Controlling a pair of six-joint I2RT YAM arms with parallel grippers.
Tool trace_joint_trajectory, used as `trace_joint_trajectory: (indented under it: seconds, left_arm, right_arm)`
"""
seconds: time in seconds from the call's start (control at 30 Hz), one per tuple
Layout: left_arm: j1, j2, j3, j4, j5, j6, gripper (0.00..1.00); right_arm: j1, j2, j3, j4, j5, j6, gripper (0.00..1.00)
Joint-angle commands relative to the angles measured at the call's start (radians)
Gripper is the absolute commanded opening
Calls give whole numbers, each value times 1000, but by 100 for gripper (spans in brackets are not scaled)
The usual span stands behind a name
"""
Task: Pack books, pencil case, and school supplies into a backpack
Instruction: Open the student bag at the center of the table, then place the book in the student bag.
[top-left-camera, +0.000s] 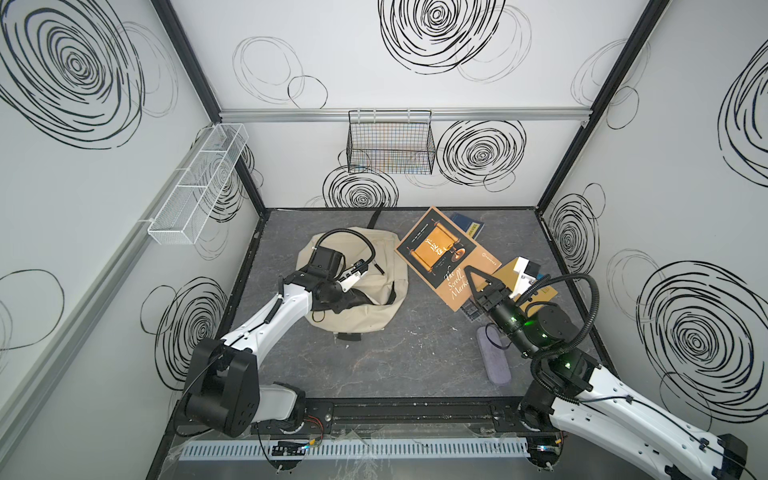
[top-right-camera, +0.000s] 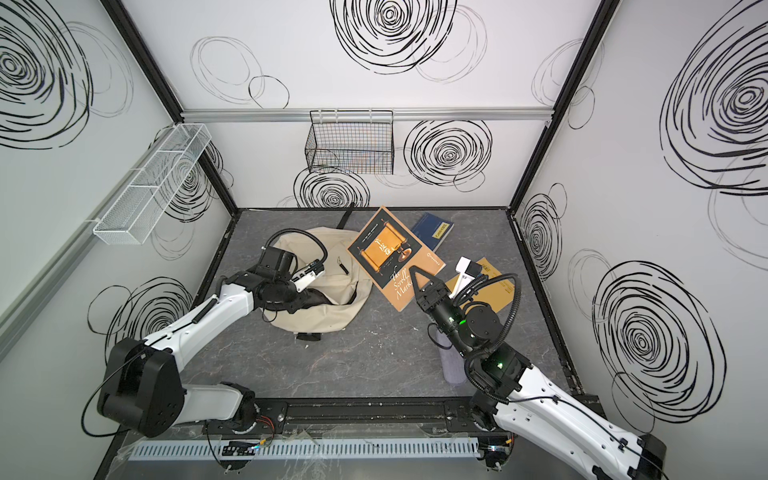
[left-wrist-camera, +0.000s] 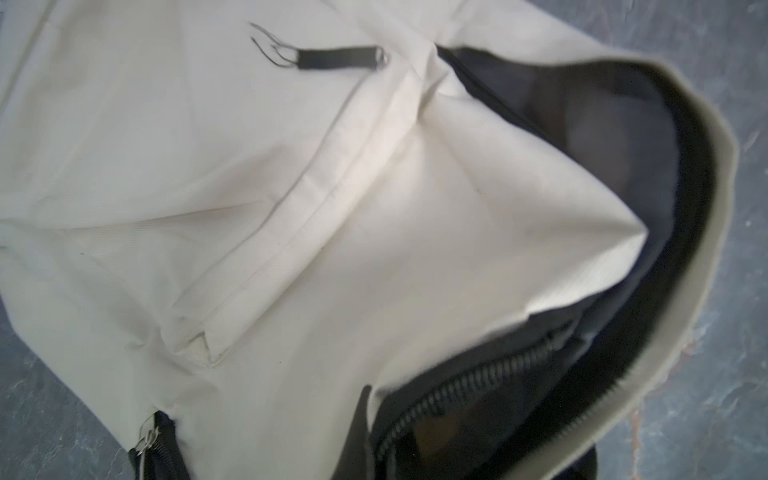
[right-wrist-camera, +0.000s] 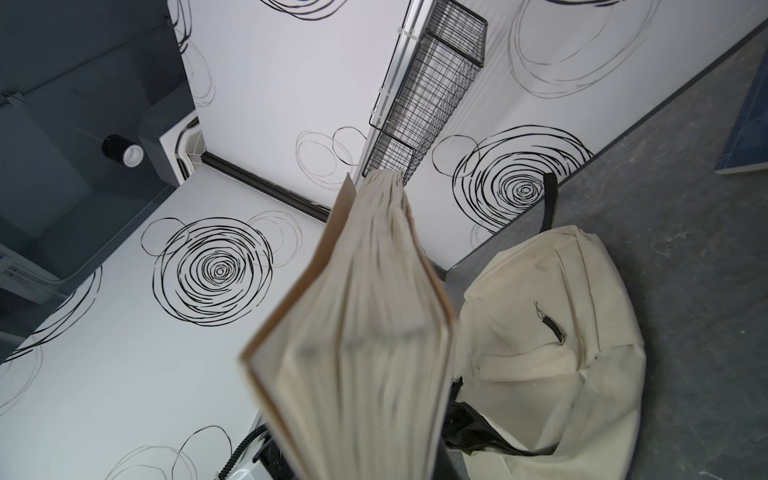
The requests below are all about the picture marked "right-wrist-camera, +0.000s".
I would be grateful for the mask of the dark blue book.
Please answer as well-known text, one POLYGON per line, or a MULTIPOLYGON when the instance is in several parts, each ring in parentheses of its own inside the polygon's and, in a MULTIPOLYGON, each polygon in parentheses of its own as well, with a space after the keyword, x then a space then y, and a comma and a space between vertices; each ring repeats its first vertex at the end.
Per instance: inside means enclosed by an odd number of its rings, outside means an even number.
POLYGON ((764 54, 722 154, 720 175, 767 169, 767 54, 764 54))

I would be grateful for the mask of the brown black cover book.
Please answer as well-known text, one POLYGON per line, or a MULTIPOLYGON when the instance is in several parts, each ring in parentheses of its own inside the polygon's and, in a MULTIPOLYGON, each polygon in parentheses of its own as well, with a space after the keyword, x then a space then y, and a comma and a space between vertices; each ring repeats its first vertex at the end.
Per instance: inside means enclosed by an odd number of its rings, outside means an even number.
POLYGON ((304 273, 239 362, 299 479, 428 479, 456 316, 416 235, 403 177, 340 189, 304 273))

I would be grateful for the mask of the cream canvas backpack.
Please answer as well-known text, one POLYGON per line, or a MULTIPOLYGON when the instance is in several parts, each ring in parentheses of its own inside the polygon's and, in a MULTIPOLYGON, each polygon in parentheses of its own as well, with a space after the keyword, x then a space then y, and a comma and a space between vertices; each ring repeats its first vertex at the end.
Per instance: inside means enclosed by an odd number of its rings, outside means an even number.
POLYGON ((443 439, 472 479, 623 479, 646 354, 607 249, 554 227, 497 253, 465 290, 443 439))

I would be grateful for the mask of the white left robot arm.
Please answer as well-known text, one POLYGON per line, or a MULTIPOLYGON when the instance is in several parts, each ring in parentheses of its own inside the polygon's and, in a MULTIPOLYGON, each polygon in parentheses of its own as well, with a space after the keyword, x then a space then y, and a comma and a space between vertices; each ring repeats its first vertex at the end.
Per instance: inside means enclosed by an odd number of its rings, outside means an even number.
POLYGON ((296 479, 287 458, 259 413, 216 479, 296 479))

